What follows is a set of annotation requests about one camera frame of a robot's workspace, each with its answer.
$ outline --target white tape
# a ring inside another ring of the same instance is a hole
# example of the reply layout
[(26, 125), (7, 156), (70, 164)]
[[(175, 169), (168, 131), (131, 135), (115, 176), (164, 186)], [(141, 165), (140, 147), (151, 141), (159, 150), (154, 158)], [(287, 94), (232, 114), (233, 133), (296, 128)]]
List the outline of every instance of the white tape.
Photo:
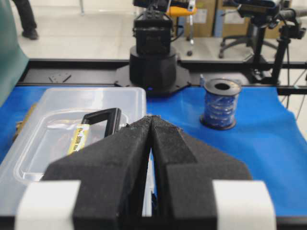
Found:
[(213, 180), (218, 230), (276, 230), (269, 192), (261, 181)]
[(19, 204), (16, 230), (73, 230), (72, 213), (81, 181), (29, 184)]

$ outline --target black handle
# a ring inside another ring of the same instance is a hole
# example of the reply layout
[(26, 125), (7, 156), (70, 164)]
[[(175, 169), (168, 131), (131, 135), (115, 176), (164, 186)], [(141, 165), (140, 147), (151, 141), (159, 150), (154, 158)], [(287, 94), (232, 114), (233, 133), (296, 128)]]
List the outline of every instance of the black handle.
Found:
[(119, 108), (106, 109), (83, 117), (81, 124), (93, 125), (107, 120), (105, 137), (113, 135), (119, 129), (121, 110)]

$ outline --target yellow label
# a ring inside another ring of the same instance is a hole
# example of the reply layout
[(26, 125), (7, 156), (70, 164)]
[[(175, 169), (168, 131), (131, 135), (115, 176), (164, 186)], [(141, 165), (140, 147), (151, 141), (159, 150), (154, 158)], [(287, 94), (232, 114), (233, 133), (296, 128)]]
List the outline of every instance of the yellow label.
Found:
[(77, 129), (73, 134), (73, 139), (71, 145), (68, 150), (68, 155), (73, 154), (74, 152), (78, 152), (79, 150), (83, 149), (90, 125), (78, 125)]

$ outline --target green curtain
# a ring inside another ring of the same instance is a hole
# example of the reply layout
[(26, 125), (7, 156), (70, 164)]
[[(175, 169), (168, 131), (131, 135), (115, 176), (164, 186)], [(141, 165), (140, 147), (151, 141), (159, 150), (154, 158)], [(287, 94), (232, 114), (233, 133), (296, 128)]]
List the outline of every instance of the green curtain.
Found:
[(29, 59), (20, 49), (9, 0), (0, 0), (0, 106), (24, 72)]

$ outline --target person's leg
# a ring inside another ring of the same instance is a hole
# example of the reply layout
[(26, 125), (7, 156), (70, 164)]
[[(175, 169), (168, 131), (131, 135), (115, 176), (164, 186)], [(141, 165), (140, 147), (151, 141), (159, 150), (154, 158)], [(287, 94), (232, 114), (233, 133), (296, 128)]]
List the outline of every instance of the person's leg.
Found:
[(29, 0), (13, 0), (13, 1), (17, 7), (17, 10), (20, 16), (20, 20), (21, 20), (21, 24), (24, 29), (23, 35), (26, 37), (29, 37), (27, 35), (30, 35), (31, 33), (35, 33), (37, 36), (37, 33), (35, 31), (35, 29), (37, 28), (37, 25), (34, 19), (33, 11), (29, 3)]

